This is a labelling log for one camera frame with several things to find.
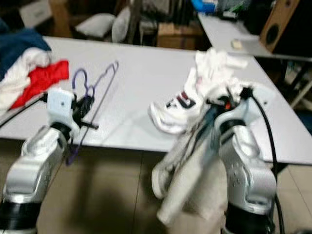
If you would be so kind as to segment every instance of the speaker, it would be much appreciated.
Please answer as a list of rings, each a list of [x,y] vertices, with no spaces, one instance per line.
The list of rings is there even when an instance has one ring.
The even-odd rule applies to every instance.
[[[312,0],[277,0],[260,34],[272,53],[312,57]]]

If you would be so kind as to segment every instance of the floor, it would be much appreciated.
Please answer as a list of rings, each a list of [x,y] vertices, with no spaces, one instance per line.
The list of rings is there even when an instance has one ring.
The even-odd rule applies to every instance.
[[[22,142],[0,140],[0,185]],[[151,170],[163,154],[83,148],[75,163],[61,165],[42,205],[41,234],[216,234],[198,216],[183,212],[170,228],[156,219],[161,204],[152,192]],[[278,195],[286,233],[312,229],[312,167],[289,166]]]

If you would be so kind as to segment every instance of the white desk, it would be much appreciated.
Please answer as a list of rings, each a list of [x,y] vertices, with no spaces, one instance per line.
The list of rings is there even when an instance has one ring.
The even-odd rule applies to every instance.
[[[221,20],[218,17],[206,16],[199,13],[198,18],[212,46],[232,54],[252,55],[272,59],[289,59],[312,62],[312,58],[272,54],[259,41],[259,36],[252,35],[245,28],[243,22]],[[240,40],[242,49],[234,49],[231,42]]]
[[[70,75],[80,67],[88,71],[89,80],[96,79],[108,63],[118,59],[120,66],[109,94],[96,118],[97,131],[90,130],[84,145],[147,151],[171,149],[175,138],[159,132],[150,121],[147,108],[152,101],[166,102],[186,81],[194,64],[194,51],[115,45],[74,39],[46,38],[58,59],[70,61]],[[275,88],[253,57],[245,56],[249,65],[236,75],[254,80],[276,90],[276,101],[267,115],[272,125],[279,162],[312,164],[312,137],[288,103]],[[59,84],[70,89],[70,82]],[[96,98],[101,96],[99,89]],[[93,115],[99,99],[87,118]],[[25,111],[0,130],[0,137],[26,139],[46,124],[45,104]],[[263,120],[252,126],[264,159],[271,161],[269,138]]]

